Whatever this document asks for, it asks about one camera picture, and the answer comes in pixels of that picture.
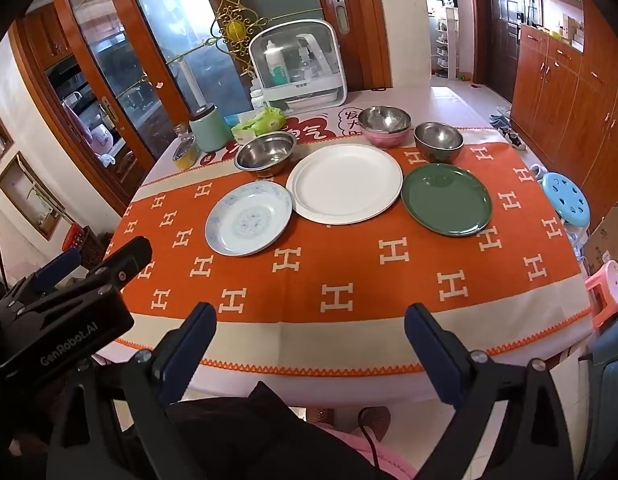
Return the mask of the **blue patterned white plate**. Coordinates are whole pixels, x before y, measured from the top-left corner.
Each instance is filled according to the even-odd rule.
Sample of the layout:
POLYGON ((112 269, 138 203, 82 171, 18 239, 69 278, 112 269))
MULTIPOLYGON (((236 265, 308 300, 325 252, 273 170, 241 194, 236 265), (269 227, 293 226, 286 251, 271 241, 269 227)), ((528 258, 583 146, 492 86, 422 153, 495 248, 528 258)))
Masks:
POLYGON ((282 185, 243 184, 211 208, 205 223, 206 243, 221 256, 254 255, 282 235, 292 212, 292 195, 282 185))

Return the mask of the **green plate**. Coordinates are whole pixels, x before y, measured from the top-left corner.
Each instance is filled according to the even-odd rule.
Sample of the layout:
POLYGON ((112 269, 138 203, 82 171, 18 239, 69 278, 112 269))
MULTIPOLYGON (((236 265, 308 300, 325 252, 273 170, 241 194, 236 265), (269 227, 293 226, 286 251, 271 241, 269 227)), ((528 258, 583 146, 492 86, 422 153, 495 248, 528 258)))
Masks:
POLYGON ((469 171, 448 164, 427 164, 403 180, 402 204, 421 226, 449 237, 483 230, 492 217, 487 188, 469 171))

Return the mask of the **wide steel bowl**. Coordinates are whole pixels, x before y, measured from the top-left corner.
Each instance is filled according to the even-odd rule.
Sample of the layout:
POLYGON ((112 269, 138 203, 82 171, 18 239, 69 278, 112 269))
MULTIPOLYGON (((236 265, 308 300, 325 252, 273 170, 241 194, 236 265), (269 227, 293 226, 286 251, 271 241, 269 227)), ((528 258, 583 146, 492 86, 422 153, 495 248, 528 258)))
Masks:
POLYGON ((296 147, 292 133, 276 131, 256 136, 237 151, 234 166, 257 179, 275 177, 291 163, 296 147))

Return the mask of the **large white plate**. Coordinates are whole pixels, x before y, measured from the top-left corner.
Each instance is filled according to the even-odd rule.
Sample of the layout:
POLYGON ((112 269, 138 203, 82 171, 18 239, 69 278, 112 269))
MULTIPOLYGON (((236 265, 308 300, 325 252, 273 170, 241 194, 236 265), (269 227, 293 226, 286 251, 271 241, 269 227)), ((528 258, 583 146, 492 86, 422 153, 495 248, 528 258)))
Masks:
POLYGON ((320 148, 291 171, 286 188, 300 217, 326 226, 370 220, 397 200, 403 182, 393 156, 373 146, 320 148))

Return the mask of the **dark steel bowl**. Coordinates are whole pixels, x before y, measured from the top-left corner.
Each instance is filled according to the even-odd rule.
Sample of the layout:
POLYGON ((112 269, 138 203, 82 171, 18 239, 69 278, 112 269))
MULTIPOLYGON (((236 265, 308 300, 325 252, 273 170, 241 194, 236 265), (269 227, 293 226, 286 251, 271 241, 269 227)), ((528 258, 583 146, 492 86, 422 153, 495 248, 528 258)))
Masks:
POLYGON ((441 122, 423 122, 414 129, 416 148, 428 162, 452 164, 464 146, 461 132, 441 122))

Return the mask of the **pink steel bowl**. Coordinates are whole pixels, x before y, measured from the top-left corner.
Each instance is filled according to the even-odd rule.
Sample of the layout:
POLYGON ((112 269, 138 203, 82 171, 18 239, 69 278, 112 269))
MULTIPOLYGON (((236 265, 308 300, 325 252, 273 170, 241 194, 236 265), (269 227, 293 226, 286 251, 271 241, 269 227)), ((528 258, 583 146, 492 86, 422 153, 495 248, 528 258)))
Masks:
POLYGON ((358 125, 367 141, 376 148, 397 148, 412 131, 410 115, 394 106, 370 106, 358 114, 358 125))

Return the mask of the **pink plastic stool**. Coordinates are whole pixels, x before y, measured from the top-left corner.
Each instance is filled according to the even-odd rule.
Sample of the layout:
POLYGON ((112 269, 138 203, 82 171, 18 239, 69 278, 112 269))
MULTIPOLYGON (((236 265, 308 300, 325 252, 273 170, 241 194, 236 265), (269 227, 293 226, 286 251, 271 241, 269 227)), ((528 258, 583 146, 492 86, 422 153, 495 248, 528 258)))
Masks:
POLYGON ((588 292, 598 289, 602 298, 601 310, 594 315, 592 324, 598 330, 618 313, 618 262, 609 260, 584 281, 588 292))

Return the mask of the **orange H pattern cloth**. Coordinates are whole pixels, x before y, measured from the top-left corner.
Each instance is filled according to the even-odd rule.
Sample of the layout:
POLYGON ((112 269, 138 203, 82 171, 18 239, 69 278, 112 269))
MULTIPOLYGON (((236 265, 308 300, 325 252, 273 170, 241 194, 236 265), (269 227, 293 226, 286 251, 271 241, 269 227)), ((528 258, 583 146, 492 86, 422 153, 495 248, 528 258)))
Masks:
POLYGON ((134 327, 120 341, 152 348, 195 304, 218 313, 210 367, 291 376, 411 374, 420 364, 403 315, 425 304, 466 347, 547 358, 591 333, 590 298, 562 222, 522 159, 475 130, 460 165, 487 186, 491 220, 463 238, 426 230, 396 204, 351 226, 294 217, 251 257, 217 254, 205 221, 247 182, 232 162, 152 178, 112 240, 151 242, 148 266, 124 290, 134 327))

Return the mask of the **mint green canister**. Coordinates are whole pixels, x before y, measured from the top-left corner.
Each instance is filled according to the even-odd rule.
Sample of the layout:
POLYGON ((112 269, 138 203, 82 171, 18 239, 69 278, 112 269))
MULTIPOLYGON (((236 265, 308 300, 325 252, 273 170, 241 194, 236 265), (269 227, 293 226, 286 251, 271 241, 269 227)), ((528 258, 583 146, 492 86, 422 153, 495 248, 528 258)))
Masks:
POLYGON ((207 103, 191 114, 190 127, 196 144, 204 153, 217 152, 233 139, 230 127, 213 103, 207 103))

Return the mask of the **blue plastic stool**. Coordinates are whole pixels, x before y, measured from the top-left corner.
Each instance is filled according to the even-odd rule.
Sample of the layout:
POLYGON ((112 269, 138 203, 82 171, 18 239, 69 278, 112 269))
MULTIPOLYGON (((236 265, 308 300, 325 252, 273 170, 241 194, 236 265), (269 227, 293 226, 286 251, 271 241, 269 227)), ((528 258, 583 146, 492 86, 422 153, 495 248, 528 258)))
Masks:
POLYGON ((563 174, 547 172, 540 180, 541 188, 567 231, 579 243, 590 225, 591 213, 586 196, 579 186, 563 174))

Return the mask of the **green tissue pack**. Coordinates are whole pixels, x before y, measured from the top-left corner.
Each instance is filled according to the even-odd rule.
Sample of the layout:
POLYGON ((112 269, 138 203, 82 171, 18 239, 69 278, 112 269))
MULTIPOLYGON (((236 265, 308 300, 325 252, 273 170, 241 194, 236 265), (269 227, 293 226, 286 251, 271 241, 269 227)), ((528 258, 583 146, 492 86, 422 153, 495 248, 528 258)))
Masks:
POLYGON ((237 143, 246 144, 257 136, 281 131, 285 124, 286 117, 279 108, 266 106, 262 107, 254 117, 235 125, 232 134, 237 143))

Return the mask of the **red white table mat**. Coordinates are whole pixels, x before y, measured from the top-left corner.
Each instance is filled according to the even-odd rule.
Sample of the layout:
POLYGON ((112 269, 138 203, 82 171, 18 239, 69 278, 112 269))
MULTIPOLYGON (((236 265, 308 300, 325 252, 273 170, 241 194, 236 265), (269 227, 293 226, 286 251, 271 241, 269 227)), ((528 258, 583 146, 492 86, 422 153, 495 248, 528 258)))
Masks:
MULTIPOLYGON (((298 145, 347 138, 347 136, 361 136, 362 130, 358 124, 360 112, 360 107, 347 106, 339 108, 336 115, 324 112, 306 118, 289 116, 283 131, 292 133, 298 145)), ((240 148, 241 145, 236 140, 230 141, 225 148, 217 152, 204 153, 197 164, 204 167, 226 162, 233 159, 240 148)))

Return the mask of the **white storage box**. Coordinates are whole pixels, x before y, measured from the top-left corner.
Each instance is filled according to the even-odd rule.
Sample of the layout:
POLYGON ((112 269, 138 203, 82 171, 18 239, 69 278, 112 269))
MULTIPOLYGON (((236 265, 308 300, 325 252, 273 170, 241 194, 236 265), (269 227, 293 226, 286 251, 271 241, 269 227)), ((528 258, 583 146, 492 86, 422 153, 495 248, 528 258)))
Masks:
POLYGON ((248 46, 263 99, 284 114, 341 106, 348 89, 333 26, 316 18, 259 32, 248 46))

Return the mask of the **wooden wall cabinet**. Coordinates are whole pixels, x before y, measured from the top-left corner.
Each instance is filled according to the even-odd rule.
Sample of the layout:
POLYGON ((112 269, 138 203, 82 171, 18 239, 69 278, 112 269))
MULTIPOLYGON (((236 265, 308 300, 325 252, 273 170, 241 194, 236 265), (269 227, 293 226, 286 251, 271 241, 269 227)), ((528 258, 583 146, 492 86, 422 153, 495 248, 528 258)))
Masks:
POLYGON ((618 25, 603 0, 541 0, 527 21, 510 118, 548 168, 566 174, 597 224, 618 203, 618 25))

